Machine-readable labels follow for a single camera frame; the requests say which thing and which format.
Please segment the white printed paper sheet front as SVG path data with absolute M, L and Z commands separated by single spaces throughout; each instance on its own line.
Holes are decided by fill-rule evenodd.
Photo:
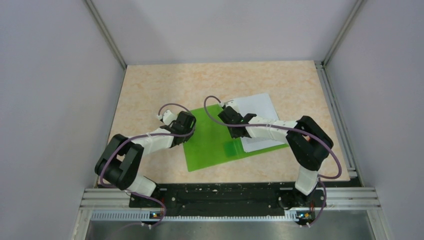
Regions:
M 235 104 L 238 112 L 244 117 L 246 114 L 256 114 L 265 119 L 279 120 L 279 116 L 268 93 L 260 93 L 250 96 L 238 97 L 229 100 Z M 266 138 L 241 138 L 242 149 L 246 153 L 259 150 L 270 150 L 272 147 L 287 147 L 282 142 Z

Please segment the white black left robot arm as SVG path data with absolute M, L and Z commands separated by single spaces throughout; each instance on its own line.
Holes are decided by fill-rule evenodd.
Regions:
M 94 167 L 101 186 L 128 192 L 149 207 L 165 207 L 157 183 L 139 173 L 141 160 L 187 142 L 194 134 L 196 118 L 191 112 L 174 115 L 168 110 L 160 120 L 163 125 L 154 131 L 133 137 L 116 134 L 111 138 Z

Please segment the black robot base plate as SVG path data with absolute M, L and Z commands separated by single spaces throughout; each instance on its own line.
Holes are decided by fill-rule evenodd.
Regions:
M 128 194 L 130 208 L 166 207 L 167 217 L 282 216 L 294 208 L 319 210 L 328 204 L 316 189 L 303 196 L 293 182 L 161 183 L 151 199 Z

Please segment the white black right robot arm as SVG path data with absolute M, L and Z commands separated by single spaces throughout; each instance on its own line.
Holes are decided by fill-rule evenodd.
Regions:
M 218 114 L 233 139 L 265 139 L 287 144 L 300 165 L 294 188 L 278 198 L 281 208 L 305 207 L 314 198 L 319 182 L 319 170 L 330 155 L 334 143 L 324 130 L 310 117 L 284 121 L 260 117 L 254 113 L 242 116 L 227 105 Z

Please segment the green plastic clip folder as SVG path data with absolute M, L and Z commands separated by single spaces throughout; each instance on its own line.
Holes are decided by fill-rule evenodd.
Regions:
M 204 108 L 193 109 L 191 113 L 196 118 L 195 131 L 183 144 L 189 172 L 288 147 L 278 141 L 255 138 L 250 142 L 257 146 L 257 150 L 246 152 L 244 138 L 232 138 L 228 128 L 211 120 Z

